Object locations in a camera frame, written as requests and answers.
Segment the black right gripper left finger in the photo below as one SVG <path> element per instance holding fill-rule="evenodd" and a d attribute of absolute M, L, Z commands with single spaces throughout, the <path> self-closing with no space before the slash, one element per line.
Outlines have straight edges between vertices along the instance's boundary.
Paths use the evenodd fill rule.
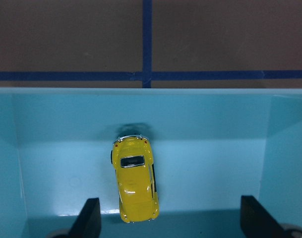
<path fill-rule="evenodd" d="M 68 232 L 68 238 L 98 238 L 101 233 L 99 198 L 89 198 Z"/>

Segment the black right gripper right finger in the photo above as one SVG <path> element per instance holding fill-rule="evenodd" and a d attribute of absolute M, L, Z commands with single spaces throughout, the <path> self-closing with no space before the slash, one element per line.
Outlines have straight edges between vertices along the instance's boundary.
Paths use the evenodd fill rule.
<path fill-rule="evenodd" d="M 246 238 L 284 238 L 284 229 L 252 195 L 241 196 L 240 227 Z"/>

